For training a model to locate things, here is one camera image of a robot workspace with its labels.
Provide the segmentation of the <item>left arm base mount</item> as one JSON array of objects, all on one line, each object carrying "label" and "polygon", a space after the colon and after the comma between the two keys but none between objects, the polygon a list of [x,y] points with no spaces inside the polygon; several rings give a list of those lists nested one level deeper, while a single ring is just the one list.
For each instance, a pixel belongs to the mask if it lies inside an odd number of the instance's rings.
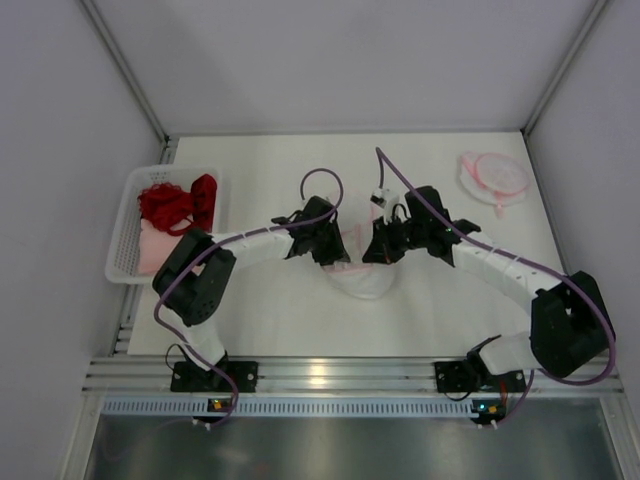
[{"label": "left arm base mount", "polygon": [[170,383],[170,391],[176,393],[218,393],[232,391],[231,382],[240,393],[256,391],[259,363],[254,361],[228,360],[224,358],[219,364],[221,370],[229,377],[212,370],[204,370],[191,359],[176,362]]}]

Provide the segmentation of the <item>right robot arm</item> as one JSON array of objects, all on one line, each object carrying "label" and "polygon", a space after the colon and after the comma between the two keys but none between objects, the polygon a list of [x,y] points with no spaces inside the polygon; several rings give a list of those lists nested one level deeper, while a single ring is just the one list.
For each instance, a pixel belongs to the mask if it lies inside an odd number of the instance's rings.
[{"label": "right robot arm", "polygon": [[384,188],[371,195],[383,211],[363,255],[366,263],[391,265],[409,250],[425,250],[453,268],[486,282],[529,317],[528,327],[494,335],[467,355],[492,376],[541,369],[565,381],[615,343],[615,335],[595,279],[579,271],[565,276],[498,248],[480,227],[451,220],[431,186],[399,197]]}]

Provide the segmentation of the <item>white bra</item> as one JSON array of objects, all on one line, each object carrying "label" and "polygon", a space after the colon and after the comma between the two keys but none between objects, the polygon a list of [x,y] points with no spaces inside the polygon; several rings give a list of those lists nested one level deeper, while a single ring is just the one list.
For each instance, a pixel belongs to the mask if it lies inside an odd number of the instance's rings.
[{"label": "white bra", "polygon": [[396,278],[392,265],[340,262],[322,270],[333,287],[361,300],[381,298]]}]

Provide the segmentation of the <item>pink-trimmed mesh laundry bag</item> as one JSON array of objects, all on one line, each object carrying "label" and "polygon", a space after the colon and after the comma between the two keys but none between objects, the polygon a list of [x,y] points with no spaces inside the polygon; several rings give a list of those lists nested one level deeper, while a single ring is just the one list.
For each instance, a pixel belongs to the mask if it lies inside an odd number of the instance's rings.
[{"label": "pink-trimmed mesh laundry bag", "polygon": [[373,239],[373,221],[382,210],[372,203],[369,195],[359,191],[347,192],[337,210],[337,226],[349,260],[337,261],[324,267],[326,273],[351,271],[395,272],[392,265],[365,263],[362,258]]}]

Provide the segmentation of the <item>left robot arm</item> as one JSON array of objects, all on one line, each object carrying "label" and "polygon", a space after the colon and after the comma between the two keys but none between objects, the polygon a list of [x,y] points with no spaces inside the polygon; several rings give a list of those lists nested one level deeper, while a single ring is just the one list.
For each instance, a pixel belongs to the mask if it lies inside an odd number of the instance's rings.
[{"label": "left robot arm", "polygon": [[178,338],[198,368],[221,368],[227,351],[215,329],[218,309],[232,274],[268,261],[309,254],[322,266],[348,262],[337,224],[337,207],[313,196],[289,217],[276,217],[256,230],[208,234],[195,228],[171,251],[152,280],[159,300],[156,322]]}]

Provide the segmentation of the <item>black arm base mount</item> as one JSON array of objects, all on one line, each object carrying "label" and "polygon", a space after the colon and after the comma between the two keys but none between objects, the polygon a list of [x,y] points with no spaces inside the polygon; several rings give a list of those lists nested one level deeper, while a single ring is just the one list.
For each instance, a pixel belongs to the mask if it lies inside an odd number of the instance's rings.
[{"label": "black arm base mount", "polygon": [[465,397],[474,393],[523,393],[526,387],[522,371],[493,375],[468,360],[437,361],[434,371],[437,392],[453,397],[456,394]]}]

